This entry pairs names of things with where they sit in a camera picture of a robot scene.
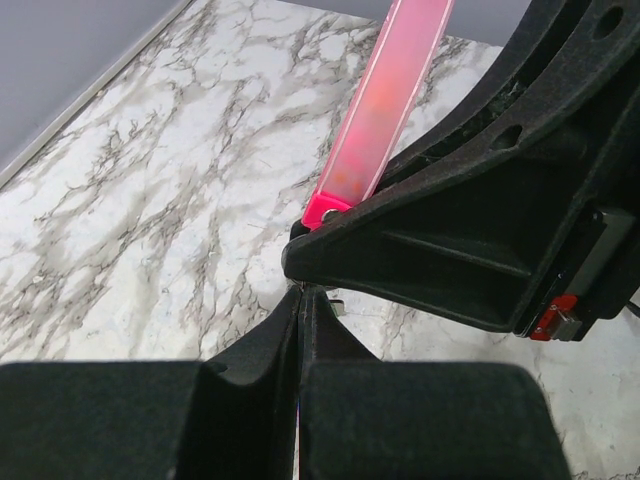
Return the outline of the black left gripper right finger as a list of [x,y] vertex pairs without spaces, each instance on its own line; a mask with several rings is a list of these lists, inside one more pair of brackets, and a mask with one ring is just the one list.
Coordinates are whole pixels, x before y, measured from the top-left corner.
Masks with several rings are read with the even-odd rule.
[[304,291],[299,473],[304,479],[567,479],[544,394],[505,363],[382,361]]

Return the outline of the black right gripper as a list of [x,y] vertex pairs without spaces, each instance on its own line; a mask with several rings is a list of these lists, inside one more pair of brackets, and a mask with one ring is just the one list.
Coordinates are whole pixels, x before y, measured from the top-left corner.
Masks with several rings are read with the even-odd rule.
[[286,247],[287,277],[492,332],[580,341],[639,284],[639,92],[513,125]]

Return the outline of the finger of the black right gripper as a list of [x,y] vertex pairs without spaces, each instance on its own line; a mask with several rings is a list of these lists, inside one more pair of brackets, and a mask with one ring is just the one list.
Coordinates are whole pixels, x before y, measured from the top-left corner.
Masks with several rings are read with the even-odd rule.
[[639,48],[636,1],[533,1],[484,77],[440,123],[396,155],[387,185],[464,171],[540,139]]

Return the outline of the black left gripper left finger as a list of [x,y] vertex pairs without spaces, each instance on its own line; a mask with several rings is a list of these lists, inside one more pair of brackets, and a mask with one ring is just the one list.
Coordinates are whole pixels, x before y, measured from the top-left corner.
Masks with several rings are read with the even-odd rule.
[[288,479],[302,293],[213,358],[1,369],[5,479]]

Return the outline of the pink strap keyring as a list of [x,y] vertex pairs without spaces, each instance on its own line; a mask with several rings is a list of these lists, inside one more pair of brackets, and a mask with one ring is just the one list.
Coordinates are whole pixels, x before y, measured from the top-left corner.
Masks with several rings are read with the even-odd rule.
[[331,212],[371,197],[390,160],[444,34],[454,3],[394,1],[302,215],[315,230]]

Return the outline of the green key tag with key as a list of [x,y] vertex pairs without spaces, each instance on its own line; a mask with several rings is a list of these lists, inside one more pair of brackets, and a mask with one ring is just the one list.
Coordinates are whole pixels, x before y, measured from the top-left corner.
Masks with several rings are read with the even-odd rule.
[[340,317],[345,314],[345,303],[342,300],[331,299],[330,305],[336,317]]

